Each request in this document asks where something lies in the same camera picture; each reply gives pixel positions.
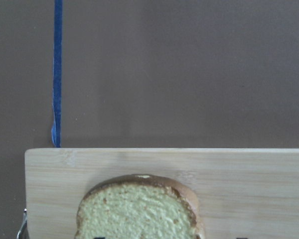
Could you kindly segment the wooden cutting board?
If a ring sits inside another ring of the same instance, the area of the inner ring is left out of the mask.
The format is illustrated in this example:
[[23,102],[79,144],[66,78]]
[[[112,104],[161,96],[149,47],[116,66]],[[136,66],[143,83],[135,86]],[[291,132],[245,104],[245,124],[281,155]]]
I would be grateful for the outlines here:
[[299,239],[299,149],[41,148],[25,153],[32,239],[72,239],[83,196],[127,174],[172,178],[200,201],[208,239]]

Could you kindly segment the bread slice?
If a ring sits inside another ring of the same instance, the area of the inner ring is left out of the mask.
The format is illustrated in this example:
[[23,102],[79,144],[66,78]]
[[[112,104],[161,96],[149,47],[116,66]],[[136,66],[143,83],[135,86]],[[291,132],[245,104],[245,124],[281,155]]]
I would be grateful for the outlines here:
[[124,175],[101,182],[81,200],[76,239],[203,239],[197,195],[173,179]]

